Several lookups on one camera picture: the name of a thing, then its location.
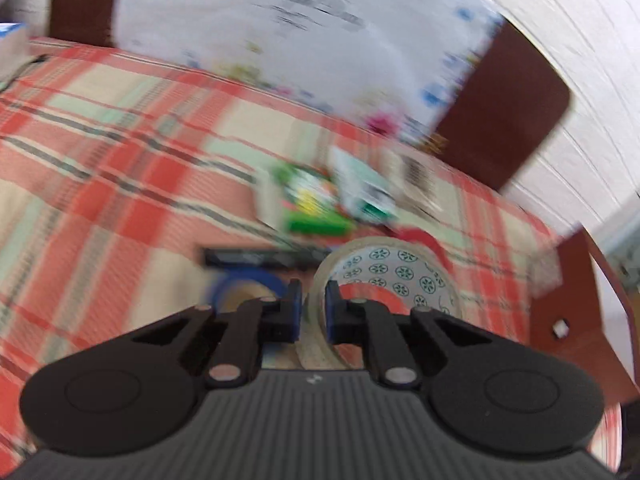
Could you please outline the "white green small package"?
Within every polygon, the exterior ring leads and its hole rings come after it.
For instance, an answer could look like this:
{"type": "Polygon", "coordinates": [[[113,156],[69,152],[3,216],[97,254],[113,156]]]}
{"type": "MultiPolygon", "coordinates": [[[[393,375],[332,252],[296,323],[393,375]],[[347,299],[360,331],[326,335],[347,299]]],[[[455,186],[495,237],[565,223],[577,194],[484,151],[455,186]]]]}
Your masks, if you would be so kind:
{"type": "Polygon", "coordinates": [[[341,207],[349,217],[382,226],[396,218],[396,204],[387,180],[361,159],[332,146],[329,170],[341,207]]]}

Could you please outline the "clear patterned tape roll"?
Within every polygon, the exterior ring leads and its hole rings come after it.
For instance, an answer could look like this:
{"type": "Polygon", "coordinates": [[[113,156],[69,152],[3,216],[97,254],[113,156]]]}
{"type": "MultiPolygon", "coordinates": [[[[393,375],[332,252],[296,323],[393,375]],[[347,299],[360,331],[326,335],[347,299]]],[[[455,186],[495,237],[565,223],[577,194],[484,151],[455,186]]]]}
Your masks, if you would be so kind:
{"type": "Polygon", "coordinates": [[[326,340],[324,290],[336,282],[343,298],[368,297],[388,310],[407,314],[414,307],[430,308],[462,318],[457,285],[446,269],[447,258],[436,254],[438,244],[371,236],[352,240],[331,252],[310,283],[302,331],[296,344],[306,370],[349,370],[363,367],[362,352],[352,344],[332,346],[326,340]]]}

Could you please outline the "brown wooden headboard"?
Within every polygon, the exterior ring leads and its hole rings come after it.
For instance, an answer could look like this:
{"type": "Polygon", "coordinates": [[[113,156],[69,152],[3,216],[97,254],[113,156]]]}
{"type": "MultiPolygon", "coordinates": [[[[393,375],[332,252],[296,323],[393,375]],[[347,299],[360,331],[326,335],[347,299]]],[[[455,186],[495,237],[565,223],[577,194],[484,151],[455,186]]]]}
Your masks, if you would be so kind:
{"type": "MultiPolygon", "coordinates": [[[[51,0],[49,34],[108,47],[115,0],[51,0]]],[[[510,22],[421,151],[502,190],[536,153],[570,106],[570,89],[510,22]]]]}

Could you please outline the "plaid bed sheet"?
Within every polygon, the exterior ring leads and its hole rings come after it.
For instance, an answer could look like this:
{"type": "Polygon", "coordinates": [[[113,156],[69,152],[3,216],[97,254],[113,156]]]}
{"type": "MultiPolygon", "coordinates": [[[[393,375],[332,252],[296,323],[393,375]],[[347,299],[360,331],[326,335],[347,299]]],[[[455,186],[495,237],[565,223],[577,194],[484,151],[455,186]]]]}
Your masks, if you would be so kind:
{"type": "MultiPolygon", "coordinates": [[[[205,294],[196,246],[338,243],[289,238],[257,220],[256,168],[321,167],[333,145],[376,169],[380,136],[200,70],[54,40],[47,58],[1,93],[1,475],[32,452],[18,396],[40,366],[156,321],[205,294]]],[[[526,339],[525,263],[551,243],[538,218],[437,159],[440,220],[400,215],[444,246],[465,321],[526,339]]],[[[260,415],[257,437],[204,427],[182,455],[161,452],[133,479],[205,479],[195,466],[249,479],[346,479],[348,420],[306,437],[284,422],[284,448],[260,415]]]]}

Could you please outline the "cotton swabs bag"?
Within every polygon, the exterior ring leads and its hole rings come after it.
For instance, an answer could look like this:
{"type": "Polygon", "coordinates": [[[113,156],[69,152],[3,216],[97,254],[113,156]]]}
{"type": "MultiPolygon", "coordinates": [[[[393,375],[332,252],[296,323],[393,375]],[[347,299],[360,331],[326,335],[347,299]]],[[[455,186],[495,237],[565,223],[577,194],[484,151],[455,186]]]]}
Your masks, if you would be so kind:
{"type": "Polygon", "coordinates": [[[437,219],[442,207],[434,191],[433,171],[412,156],[386,150],[382,169],[396,205],[418,216],[437,219]]]}

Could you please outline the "floral plastic pillow bag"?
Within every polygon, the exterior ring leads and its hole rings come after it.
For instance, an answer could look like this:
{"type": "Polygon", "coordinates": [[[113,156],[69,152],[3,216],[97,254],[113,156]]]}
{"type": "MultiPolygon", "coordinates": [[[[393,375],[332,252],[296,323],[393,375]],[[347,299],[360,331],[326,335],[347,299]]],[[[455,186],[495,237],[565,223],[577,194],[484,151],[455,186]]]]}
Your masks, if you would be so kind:
{"type": "Polygon", "coordinates": [[[117,47],[416,145],[503,23],[490,0],[115,0],[117,47]]]}

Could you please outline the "blue tissue box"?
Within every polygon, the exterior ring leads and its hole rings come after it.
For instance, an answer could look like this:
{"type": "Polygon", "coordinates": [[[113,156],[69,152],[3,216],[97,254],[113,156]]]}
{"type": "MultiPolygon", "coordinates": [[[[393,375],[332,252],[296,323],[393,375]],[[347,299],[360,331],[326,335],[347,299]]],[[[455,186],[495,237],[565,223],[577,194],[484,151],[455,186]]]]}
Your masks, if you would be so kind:
{"type": "Polygon", "coordinates": [[[0,24],[0,79],[2,84],[30,59],[29,34],[23,23],[0,24]]]}

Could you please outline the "green packaged box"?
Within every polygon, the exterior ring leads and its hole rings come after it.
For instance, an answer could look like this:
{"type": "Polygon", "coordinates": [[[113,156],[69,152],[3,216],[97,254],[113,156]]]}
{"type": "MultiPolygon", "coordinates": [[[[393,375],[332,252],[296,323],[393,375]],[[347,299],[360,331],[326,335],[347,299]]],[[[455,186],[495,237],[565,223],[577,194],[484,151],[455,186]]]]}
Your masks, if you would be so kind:
{"type": "Polygon", "coordinates": [[[254,203],[258,220],[277,231],[341,237],[354,228],[332,180],[305,166],[282,162],[256,170],[254,203]]]}

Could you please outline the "brown cardboard box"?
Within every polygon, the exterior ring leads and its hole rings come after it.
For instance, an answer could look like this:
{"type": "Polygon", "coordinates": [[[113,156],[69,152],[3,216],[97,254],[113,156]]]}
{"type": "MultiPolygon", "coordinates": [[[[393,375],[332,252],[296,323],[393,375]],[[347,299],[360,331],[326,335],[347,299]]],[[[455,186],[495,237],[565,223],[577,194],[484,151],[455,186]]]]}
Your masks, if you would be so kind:
{"type": "Polygon", "coordinates": [[[529,344],[587,372],[605,404],[639,400],[634,309],[588,231],[534,255],[528,266],[529,344]]]}

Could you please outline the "blue tape roll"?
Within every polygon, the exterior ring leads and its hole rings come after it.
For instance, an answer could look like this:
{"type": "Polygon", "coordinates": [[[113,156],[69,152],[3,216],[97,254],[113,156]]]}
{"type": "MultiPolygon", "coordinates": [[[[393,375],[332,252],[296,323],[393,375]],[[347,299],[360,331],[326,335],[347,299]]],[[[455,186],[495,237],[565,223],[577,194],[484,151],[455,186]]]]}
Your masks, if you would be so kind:
{"type": "Polygon", "coordinates": [[[244,301],[282,297],[288,285],[276,274],[256,268],[218,272],[205,294],[205,302],[217,312],[234,312],[244,301]]]}

